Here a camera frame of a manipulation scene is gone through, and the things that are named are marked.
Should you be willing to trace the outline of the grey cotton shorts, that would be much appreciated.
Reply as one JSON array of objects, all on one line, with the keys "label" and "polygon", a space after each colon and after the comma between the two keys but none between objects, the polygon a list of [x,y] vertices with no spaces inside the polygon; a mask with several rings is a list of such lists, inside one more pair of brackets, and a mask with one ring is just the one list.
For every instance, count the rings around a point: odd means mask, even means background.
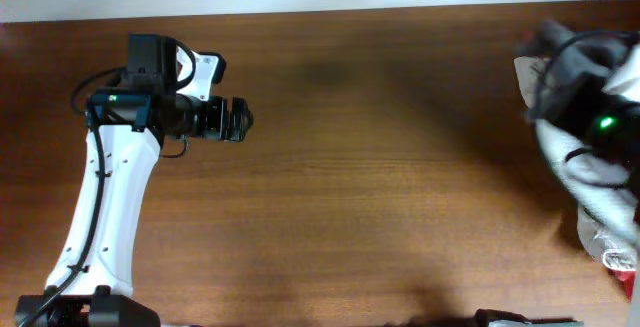
[{"label": "grey cotton shorts", "polygon": [[528,118],[559,115],[587,85],[603,88],[629,55],[633,33],[615,30],[574,32],[546,20],[515,47],[519,57],[545,58],[534,84]]}]

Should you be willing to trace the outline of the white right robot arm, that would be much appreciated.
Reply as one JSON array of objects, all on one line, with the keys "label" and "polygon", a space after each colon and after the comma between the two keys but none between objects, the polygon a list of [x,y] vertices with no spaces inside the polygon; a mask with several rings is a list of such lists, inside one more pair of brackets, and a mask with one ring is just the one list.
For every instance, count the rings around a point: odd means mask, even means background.
[{"label": "white right robot arm", "polygon": [[574,37],[514,61],[526,118],[549,170],[578,204],[584,248],[639,271],[639,49]]}]

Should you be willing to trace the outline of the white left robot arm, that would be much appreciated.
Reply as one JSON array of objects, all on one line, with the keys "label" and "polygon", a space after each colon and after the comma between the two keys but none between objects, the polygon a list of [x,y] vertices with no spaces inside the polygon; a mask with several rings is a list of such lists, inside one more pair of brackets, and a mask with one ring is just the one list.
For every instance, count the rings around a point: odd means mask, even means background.
[{"label": "white left robot arm", "polygon": [[212,94],[221,54],[156,34],[131,34],[127,62],[103,78],[81,114],[88,128],[81,190],[63,251],[39,295],[19,297],[18,327],[160,327],[133,298],[132,261],[145,189],[171,138],[238,143],[254,122],[245,99]]}]

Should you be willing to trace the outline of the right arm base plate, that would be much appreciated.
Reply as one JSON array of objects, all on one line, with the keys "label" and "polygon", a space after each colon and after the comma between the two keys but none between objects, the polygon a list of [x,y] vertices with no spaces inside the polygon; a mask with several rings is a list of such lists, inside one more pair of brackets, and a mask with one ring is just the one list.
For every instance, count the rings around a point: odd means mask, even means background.
[{"label": "right arm base plate", "polygon": [[479,309],[472,318],[477,327],[584,327],[585,323],[573,318],[551,317],[530,319],[524,315],[491,310]]}]

